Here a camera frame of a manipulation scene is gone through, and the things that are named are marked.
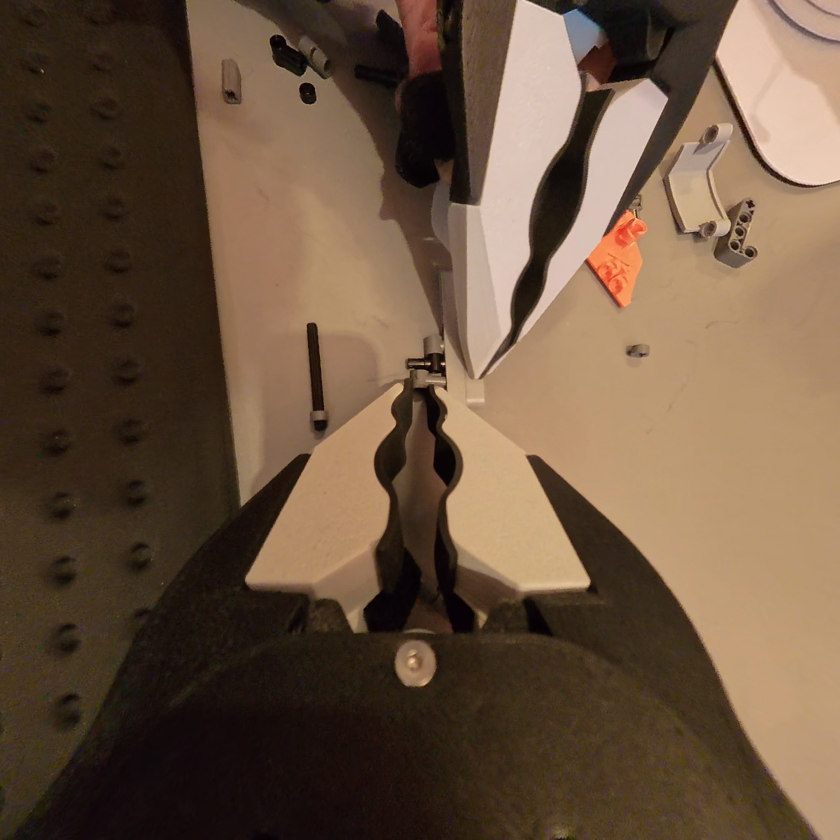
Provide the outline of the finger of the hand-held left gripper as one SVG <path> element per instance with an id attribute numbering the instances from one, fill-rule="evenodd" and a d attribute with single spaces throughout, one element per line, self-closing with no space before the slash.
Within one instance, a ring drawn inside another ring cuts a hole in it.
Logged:
<path id="1" fill-rule="evenodd" d="M 469 375 L 504 354 L 531 254 L 532 205 L 584 95 L 567 27 L 573 2 L 440 2 L 438 45 L 455 133 L 432 224 L 451 258 Z"/>
<path id="2" fill-rule="evenodd" d="M 656 86 L 616 86 L 581 94 L 574 125 L 539 174 L 524 218 L 524 252 L 512 280 L 500 343 L 486 375 L 524 337 L 593 249 L 615 214 L 667 104 Z"/>

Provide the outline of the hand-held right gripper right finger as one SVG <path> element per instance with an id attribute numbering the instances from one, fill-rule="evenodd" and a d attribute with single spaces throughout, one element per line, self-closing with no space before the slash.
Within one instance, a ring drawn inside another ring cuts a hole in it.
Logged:
<path id="1" fill-rule="evenodd" d="M 505 602 L 587 592 L 592 584 L 529 457 L 439 385 L 427 388 L 437 588 L 456 633 Z"/>

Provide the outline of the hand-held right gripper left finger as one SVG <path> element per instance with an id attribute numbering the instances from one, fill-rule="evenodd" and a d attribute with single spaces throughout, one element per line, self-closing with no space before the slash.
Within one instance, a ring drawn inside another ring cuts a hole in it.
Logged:
<path id="1" fill-rule="evenodd" d="M 312 450 L 245 582 L 337 602 L 355 632 L 401 629 L 414 598 L 395 478 L 413 385 L 392 386 Z"/>

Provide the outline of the light grey double toy beam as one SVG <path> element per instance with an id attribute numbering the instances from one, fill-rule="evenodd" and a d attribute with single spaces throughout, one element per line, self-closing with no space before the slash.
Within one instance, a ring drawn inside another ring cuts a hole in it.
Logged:
<path id="1" fill-rule="evenodd" d="M 436 279 L 447 390 L 468 408 L 476 411 L 486 404 L 486 388 L 483 380 L 471 377 L 464 363 L 459 339 L 453 273 L 437 268 Z"/>

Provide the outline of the person's left hand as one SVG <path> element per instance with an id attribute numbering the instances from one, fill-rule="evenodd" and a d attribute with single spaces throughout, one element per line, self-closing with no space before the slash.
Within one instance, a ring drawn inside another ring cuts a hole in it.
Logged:
<path id="1" fill-rule="evenodd" d="M 438 47 L 438 3 L 396 1 L 406 46 L 406 77 L 395 94 L 395 106 L 402 116 L 408 94 L 417 88 L 415 80 L 444 84 Z"/>

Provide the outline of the light grey curved toy panel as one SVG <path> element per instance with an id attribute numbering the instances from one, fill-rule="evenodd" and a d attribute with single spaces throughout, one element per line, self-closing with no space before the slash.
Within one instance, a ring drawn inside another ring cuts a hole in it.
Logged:
<path id="1" fill-rule="evenodd" d="M 678 231 L 699 238 L 729 234 L 729 220 L 713 176 L 732 139 L 733 125 L 713 123 L 696 142 L 683 143 L 664 176 L 665 191 Z"/>

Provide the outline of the orange toy wedge panel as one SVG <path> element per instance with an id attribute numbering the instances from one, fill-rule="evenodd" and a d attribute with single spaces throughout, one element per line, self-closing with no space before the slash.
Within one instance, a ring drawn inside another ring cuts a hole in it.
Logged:
<path id="1" fill-rule="evenodd" d="M 619 308 L 626 308 L 632 300 L 643 265 L 638 242 L 647 231 L 645 222 L 628 209 L 586 259 L 593 275 Z"/>

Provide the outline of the white rounded board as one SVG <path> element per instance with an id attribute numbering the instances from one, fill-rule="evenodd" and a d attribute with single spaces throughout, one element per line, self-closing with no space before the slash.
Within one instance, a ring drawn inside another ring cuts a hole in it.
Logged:
<path id="1" fill-rule="evenodd" d="M 753 150 L 782 181 L 839 181 L 839 2 L 738 1 L 719 76 Z"/>

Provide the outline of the dark grey angled toy beam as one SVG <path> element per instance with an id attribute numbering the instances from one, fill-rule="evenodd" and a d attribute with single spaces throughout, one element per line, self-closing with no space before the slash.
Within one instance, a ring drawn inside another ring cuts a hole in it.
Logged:
<path id="1" fill-rule="evenodd" d="M 718 238 L 713 255 L 725 266 L 738 269 L 753 262 L 758 249 L 748 244 L 756 203 L 745 197 L 728 211 L 729 232 Z"/>

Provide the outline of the long black toy axle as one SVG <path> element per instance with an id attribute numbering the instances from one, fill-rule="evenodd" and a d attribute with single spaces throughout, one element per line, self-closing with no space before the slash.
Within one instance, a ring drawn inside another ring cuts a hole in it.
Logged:
<path id="1" fill-rule="evenodd" d="M 329 417 L 324 401 L 319 328 L 315 322 L 307 324 L 307 343 L 311 391 L 310 420 L 315 432 L 324 433 L 328 428 Z"/>

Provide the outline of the black dotted mat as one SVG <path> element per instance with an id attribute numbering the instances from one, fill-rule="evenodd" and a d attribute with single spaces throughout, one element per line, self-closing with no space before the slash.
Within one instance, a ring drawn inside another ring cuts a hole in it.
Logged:
<path id="1" fill-rule="evenodd" d="M 1 2 L 2 836 L 237 507 L 184 2 Z"/>

